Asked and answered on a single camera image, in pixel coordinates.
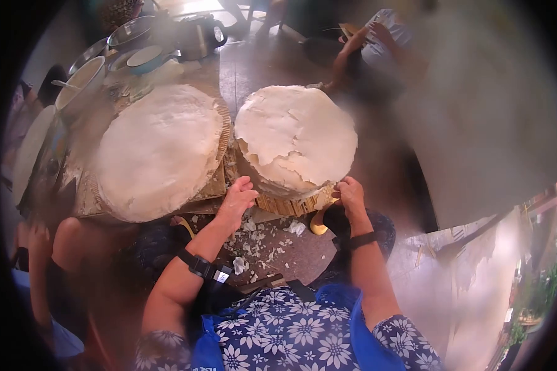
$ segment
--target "black wrist strap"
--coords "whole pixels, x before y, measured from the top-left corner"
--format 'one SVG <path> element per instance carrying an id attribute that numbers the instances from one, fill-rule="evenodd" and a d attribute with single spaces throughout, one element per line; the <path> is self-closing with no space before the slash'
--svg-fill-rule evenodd
<path id="1" fill-rule="evenodd" d="M 204 279 L 214 279 L 221 283 L 225 282 L 233 270 L 222 265 L 220 268 L 215 264 L 211 264 L 208 260 L 200 255 L 192 255 L 186 249 L 178 251 L 178 257 L 188 264 L 188 268 L 192 273 Z"/>
<path id="2" fill-rule="evenodd" d="M 360 234 L 351 238 L 349 240 L 349 243 L 347 244 L 347 247 L 351 250 L 355 250 L 357 248 L 360 248 L 361 246 L 368 245 L 373 241 L 378 241 L 378 239 L 375 237 L 375 232 Z"/>

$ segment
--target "black cable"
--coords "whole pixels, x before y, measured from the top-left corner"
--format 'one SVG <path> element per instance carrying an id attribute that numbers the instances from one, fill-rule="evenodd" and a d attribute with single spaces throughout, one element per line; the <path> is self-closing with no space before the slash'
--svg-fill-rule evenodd
<path id="1" fill-rule="evenodd" d="M 261 291 L 262 289 L 265 288 L 264 286 L 258 287 L 256 289 L 256 291 L 254 291 L 249 297 L 247 297 L 243 303 L 241 303 L 239 306 L 231 309 L 231 311 L 227 314 L 224 315 L 218 315 L 219 317 L 229 317 L 234 315 L 239 309 L 243 308 L 244 306 L 246 306 L 246 304 L 249 304 L 250 301 L 253 300 L 254 297 L 256 297 Z"/>

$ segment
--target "spoon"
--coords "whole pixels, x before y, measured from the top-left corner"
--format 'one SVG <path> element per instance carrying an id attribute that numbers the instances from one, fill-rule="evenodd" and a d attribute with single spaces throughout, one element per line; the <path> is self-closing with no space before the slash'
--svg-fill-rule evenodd
<path id="1" fill-rule="evenodd" d="M 80 92 L 81 88 L 78 86 L 74 86 L 74 85 L 70 85 L 68 83 L 65 83 L 64 81 L 60 81 L 60 80 L 52 80 L 52 85 L 56 85 L 56 86 L 61 86 L 63 88 L 68 88 L 68 89 L 72 89 L 75 90 L 77 92 Z"/>

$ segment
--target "kettle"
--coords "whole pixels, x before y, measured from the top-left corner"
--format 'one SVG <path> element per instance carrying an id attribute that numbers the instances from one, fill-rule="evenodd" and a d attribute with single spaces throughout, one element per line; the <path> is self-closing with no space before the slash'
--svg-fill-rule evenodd
<path id="1" fill-rule="evenodd" d="M 217 27 L 223 36 L 221 41 L 215 36 Z M 186 17 L 178 22 L 176 29 L 178 47 L 185 61 L 204 58 L 227 42 L 225 27 L 210 13 Z"/>

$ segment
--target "white shirt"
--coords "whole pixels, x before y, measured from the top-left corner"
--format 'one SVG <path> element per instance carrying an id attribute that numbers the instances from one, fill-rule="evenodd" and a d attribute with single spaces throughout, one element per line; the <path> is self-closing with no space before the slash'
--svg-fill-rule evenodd
<path id="1" fill-rule="evenodd" d="M 378 70 L 391 70 L 395 68 L 392 54 L 386 45 L 371 33 L 370 24 L 377 21 L 383 24 L 392 39 L 401 47 L 404 47 L 411 39 L 412 35 L 408 27 L 401 22 L 392 9 L 382 9 L 378 11 L 368 22 L 365 27 L 369 29 L 367 34 L 367 44 L 361 50 L 361 56 L 365 63 Z"/>

